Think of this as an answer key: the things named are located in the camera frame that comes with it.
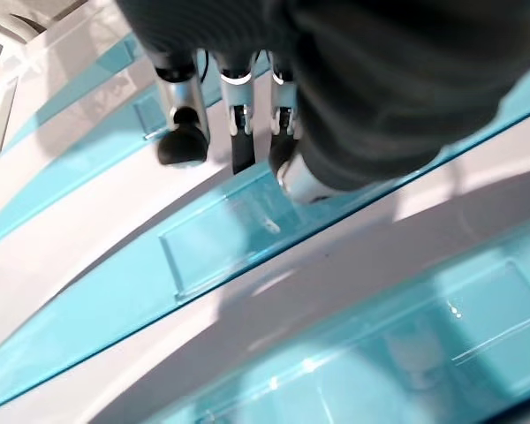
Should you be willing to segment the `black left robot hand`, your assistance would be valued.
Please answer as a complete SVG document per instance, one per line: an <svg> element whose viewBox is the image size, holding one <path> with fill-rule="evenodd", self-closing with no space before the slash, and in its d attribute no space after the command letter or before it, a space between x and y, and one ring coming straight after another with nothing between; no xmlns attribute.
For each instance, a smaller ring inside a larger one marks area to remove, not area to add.
<svg viewBox="0 0 530 424"><path fill-rule="evenodd" d="M295 83L301 137L271 153L311 203L403 177L486 126L530 71L530 1L121 1L154 67L267 50Z"/></svg>

